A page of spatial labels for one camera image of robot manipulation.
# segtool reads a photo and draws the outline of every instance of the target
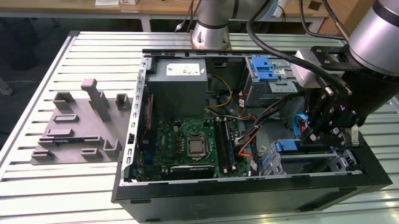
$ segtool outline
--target connector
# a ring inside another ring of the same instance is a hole
[[[274,149],[277,152],[297,151],[294,141],[276,141]]]
[[[174,32],[181,29],[182,25],[184,25],[182,22],[177,24],[177,26],[174,28]]]
[[[252,67],[258,82],[274,82],[278,80],[273,73],[273,65],[268,62],[266,57],[252,57]]]

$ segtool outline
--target orange wire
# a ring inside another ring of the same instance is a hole
[[[240,151],[238,151],[238,153],[237,153],[238,156],[250,156],[249,154],[242,153],[242,151],[244,151],[244,148],[246,147],[246,145],[249,144],[249,142],[253,140],[253,138],[254,138],[257,132],[258,132],[258,130],[256,131],[256,133],[252,135],[252,137],[249,138],[249,140],[246,141],[246,143],[245,143],[244,146],[241,147],[241,149],[240,149]]]
[[[244,109],[244,108],[240,107],[237,114],[238,114],[238,117],[240,117],[240,118],[244,118],[244,119],[245,119],[245,118],[248,118],[248,116],[242,116],[242,115],[241,115],[241,111],[242,111],[242,109]]]

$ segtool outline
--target motherboard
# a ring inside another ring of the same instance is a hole
[[[234,160],[237,136],[234,119],[160,120],[156,149],[142,152],[142,176],[148,181],[246,176],[246,161]]]

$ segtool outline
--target aluminum extrusion table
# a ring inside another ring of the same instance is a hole
[[[313,45],[341,46],[334,40],[302,35],[260,35],[280,50]],[[257,49],[248,36],[230,35],[232,49]],[[188,49],[189,36],[170,33],[80,32],[69,36],[37,91],[0,151],[0,224],[113,223],[130,224],[132,217],[110,203],[116,162],[29,164],[30,154],[46,126],[56,91],[88,98],[80,90],[84,78],[97,79],[106,96],[133,95],[141,49]],[[354,196],[330,208],[308,213],[213,218],[184,223],[397,223],[399,222],[399,114],[392,99],[365,121],[361,133],[393,184]]]

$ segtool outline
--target yellow wire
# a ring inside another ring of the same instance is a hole
[[[212,76],[214,76],[222,82],[222,84],[226,86],[229,97],[228,97],[228,101],[225,103],[218,104],[218,105],[209,105],[209,106],[205,106],[205,108],[221,107],[221,106],[226,105],[230,102],[230,99],[232,99],[232,92],[230,92],[230,88],[229,88],[226,82],[224,82],[224,80],[218,76],[216,76],[216,75],[212,75]]]

